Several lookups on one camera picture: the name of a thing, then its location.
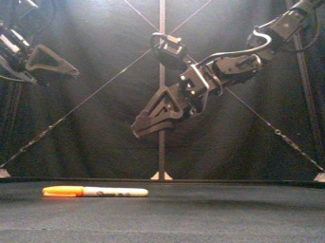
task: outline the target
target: marker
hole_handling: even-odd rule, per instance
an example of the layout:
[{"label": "marker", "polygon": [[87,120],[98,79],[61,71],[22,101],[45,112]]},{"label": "marker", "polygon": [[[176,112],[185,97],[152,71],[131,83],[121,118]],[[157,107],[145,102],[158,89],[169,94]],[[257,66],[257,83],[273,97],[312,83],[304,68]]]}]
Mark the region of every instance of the marker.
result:
[{"label": "marker", "polygon": [[121,196],[141,197],[148,196],[146,189],[140,188],[110,188],[110,187],[85,187],[85,186],[53,186],[42,190],[46,197],[79,197],[79,196]]}]

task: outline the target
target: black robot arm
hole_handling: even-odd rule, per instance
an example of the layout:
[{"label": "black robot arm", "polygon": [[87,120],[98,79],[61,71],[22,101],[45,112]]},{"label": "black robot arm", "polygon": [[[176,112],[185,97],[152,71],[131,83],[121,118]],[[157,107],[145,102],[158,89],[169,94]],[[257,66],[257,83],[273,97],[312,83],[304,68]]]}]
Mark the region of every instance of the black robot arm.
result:
[{"label": "black robot arm", "polygon": [[[301,29],[304,20],[324,4],[325,0],[300,1],[273,21],[255,29],[248,39],[249,49],[216,53],[200,63],[188,57],[188,49],[180,38],[154,33],[152,48],[161,63],[185,71],[180,75],[180,82],[164,86],[141,111],[131,126],[135,136],[140,138],[174,128],[176,122],[205,110],[210,94],[221,95],[224,87],[251,80]],[[161,38],[158,45],[154,38]]]}]

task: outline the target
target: cable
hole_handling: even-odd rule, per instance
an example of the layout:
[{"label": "cable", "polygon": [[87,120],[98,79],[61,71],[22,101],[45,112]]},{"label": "cable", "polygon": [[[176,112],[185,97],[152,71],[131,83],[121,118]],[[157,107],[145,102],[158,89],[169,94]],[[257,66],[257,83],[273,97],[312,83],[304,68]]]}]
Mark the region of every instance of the cable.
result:
[{"label": "cable", "polygon": [[18,79],[10,78],[7,76],[3,76],[2,74],[0,74],[0,78],[4,79],[4,80],[10,80],[10,81],[24,82],[23,80],[18,80]]},{"label": "cable", "polygon": [[263,34],[263,33],[259,33],[257,32],[257,28],[255,29],[253,31],[253,34],[259,37],[263,37],[265,40],[267,40],[267,43],[260,46],[260,47],[256,47],[256,48],[251,48],[251,49],[246,49],[246,50],[241,50],[241,51],[233,51],[233,52],[220,52],[220,53],[216,53],[213,54],[212,56],[209,56],[204,61],[201,61],[198,63],[198,65],[205,65],[208,62],[210,62],[212,60],[214,60],[217,57],[224,57],[224,56],[228,56],[228,57],[236,57],[236,56],[240,56],[240,55],[249,55],[249,54],[255,54],[257,53],[259,51],[263,51],[264,49],[268,48],[268,46],[271,45],[272,43],[272,38],[269,35],[267,34]]}]

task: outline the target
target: diagonal cable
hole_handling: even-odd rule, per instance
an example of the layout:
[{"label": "diagonal cable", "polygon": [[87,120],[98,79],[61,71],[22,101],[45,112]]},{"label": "diagonal cable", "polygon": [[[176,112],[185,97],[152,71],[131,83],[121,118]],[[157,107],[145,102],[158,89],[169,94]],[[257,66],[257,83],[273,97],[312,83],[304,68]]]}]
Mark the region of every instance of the diagonal cable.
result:
[{"label": "diagonal cable", "polygon": [[210,2],[212,0],[206,2],[206,4],[190,15],[190,17],[181,23],[178,27],[174,28],[174,30],[169,34],[173,34],[185,25],[185,23],[192,19],[193,16],[198,14],[198,12],[205,8],[205,6],[209,5]]},{"label": "diagonal cable", "polygon": [[152,26],[152,27],[154,27],[154,29],[157,30],[157,31],[160,31],[158,30],[158,28],[156,27],[156,25],[150,22],[150,20],[145,17],[145,15],[140,12],[140,10],[131,5],[131,3],[127,1],[127,0],[125,0],[125,2],[126,2],[126,4],[130,6],[130,8],[137,12],[137,14],[142,17],[142,19],[149,23],[149,25]]}]

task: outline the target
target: metal pole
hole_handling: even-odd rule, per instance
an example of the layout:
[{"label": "metal pole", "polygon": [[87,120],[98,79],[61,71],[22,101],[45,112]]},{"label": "metal pole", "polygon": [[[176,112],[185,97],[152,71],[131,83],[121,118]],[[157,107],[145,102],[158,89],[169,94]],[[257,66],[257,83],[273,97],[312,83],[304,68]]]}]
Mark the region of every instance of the metal pole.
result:
[{"label": "metal pole", "polygon": [[[287,0],[288,9],[293,6],[292,0]],[[300,34],[293,36],[293,42],[296,49],[303,48],[303,41]],[[305,92],[305,99],[309,109],[311,115],[311,124],[312,124],[312,131],[313,131],[313,145],[315,145],[315,152],[316,152],[316,160],[324,160],[324,148],[321,142],[321,132],[320,132],[320,124],[316,115],[316,107],[315,107],[315,100],[313,100],[313,92],[312,92],[312,85],[311,85],[311,78],[309,78],[309,69],[307,64],[307,57],[304,52],[297,53],[297,61],[300,66],[300,74],[303,79],[303,86]]]},{"label": "metal pole", "polygon": [[[160,32],[165,33],[165,20],[166,20],[166,8],[165,8],[165,0],[161,0],[161,26],[160,26]],[[165,66],[161,64],[160,68],[160,80],[161,80],[161,87],[165,86]],[[165,131],[160,132],[160,180],[165,180]]]}]

